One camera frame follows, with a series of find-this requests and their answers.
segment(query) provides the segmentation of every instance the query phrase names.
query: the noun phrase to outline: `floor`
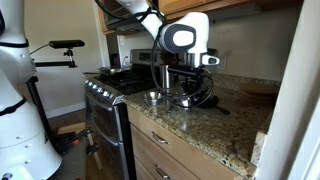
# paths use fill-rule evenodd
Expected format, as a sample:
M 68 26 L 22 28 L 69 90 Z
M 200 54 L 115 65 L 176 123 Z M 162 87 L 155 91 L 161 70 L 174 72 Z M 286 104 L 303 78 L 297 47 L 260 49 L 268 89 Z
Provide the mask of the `floor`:
M 69 114 L 65 114 L 62 116 L 54 117 L 48 120 L 50 127 L 53 131 L 57 131 L 59 127 L 67 126 L 75 123 L 86 122 L 85 120 L 85 110 L 75 111 Z M 93 139 L 98 144 L 97 135 L 95 134 L 95 130 L 92 126 L 90 126 L 90 122 L 86 122 L 87 128 L 90 128 L 93 133 Z M 86 180 L 117 180 L 110 171 L 108 171 L 108 164 L 103 163 L 103 168 L 99 170 L 97 168 L 96 161 L 93 155 L 89 155 L 86 158 Z

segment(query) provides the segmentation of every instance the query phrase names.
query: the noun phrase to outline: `stainless steel oven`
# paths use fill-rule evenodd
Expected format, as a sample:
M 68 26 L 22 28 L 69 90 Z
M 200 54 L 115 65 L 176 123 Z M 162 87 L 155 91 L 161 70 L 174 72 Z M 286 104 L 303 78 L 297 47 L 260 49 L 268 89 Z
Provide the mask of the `stainless steel oven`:
M 136 179 L 130 123 L 122 99 L 155 87 L 150 66 L 142 58 L 150 54 L 151 50 L 132 50 L 130 70 L 101 73 L 85 81 L 87 115 L 98 131 L 101 163 L 107 163 L 108 171 L 119 180 Z

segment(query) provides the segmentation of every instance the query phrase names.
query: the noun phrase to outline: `oven handle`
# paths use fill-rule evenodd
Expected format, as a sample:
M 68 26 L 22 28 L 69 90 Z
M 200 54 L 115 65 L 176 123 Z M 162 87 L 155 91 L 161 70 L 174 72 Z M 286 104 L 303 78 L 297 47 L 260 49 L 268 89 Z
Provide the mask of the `oven handle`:
M 119 146 L 118 142 L 114 140 L 114 138 L 110 138 L 109 136 L 107 136 L 101 129 L 99 126 L 97 126 L 97 124 L 94 122 L 95 120 L 95 117 L 92 117 L 93 119 L 93 123 L 94 123 L 94 126 L 96 127 L 97 131 L 99 132 L 99 134 L 104 138 L 106 139 L 109 143 L 111 143 L 113 146 L 117 147 Z
M 90 101 L 92 101 L 94 104 L 108 110 L 108 111 L 112 111 L 112 104 L 109 102 L 105 102 L 105 103 L 101 103 L 99 102 L 96 98 L 94 98 L 91 94 L 89 94 L 88 92 L 86 92 L 86 96 L 89 98 Z

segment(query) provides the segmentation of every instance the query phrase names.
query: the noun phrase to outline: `backsplash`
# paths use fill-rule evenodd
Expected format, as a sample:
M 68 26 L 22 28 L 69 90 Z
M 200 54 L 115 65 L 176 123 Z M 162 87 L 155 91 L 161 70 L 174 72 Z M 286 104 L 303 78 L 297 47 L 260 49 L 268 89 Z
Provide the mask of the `backsplash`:
M 250 78 L 250 77 L 242 77 L 235 75 L 227 75 L 227 74 L 217 74 L 212 73 L 212 79 L 214 82 L 214 86 L 232 89 L 239 91 L 239 87 L 241 84 L 253 83 L 253 84 L 268 84 L 280 87 L 280 81 L 266 80 L 266 79 L 258 79 L 258 78 Z

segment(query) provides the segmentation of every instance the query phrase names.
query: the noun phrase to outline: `metal bowl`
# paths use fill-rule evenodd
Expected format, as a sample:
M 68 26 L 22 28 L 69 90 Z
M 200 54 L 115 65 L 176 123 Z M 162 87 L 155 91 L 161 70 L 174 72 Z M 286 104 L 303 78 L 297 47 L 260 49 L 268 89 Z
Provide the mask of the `metal bowl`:
M 157 106 L 162 101 L 162 95 L 159 92 L 148 92 L 144 94 L 144 100 L 150 106 Z

